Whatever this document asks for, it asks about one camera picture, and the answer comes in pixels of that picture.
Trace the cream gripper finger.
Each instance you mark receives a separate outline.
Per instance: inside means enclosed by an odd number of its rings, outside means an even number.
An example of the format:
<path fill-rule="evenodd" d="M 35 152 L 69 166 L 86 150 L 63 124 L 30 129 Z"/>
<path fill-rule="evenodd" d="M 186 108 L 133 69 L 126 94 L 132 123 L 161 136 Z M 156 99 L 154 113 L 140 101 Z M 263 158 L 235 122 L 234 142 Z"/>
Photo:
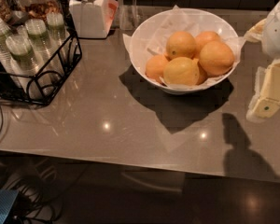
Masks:
<path fill-rule="evenodd" d="M 266 20 L 263 19 L 245 32 L 244 39 L 252 43 L 258 43 L 262 39 L 263 29 Z"/>
<path fill-rule="evenodd" d="M 280 59 L 273 60 L 267 68 L 258 68 L 254 91 L 246 118 L 263 122 L 280 109 Z"/>

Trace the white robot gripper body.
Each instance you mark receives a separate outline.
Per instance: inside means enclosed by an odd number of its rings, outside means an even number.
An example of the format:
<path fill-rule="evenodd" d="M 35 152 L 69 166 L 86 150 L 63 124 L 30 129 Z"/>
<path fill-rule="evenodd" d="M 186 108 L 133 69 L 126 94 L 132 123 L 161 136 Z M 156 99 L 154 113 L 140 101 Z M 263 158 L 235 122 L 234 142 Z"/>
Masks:
<path fill-rule="evenodd" d="M 261 44 L 264 53 L 273 59 L 280 59 L 280 1 L 266 18 Z"/>

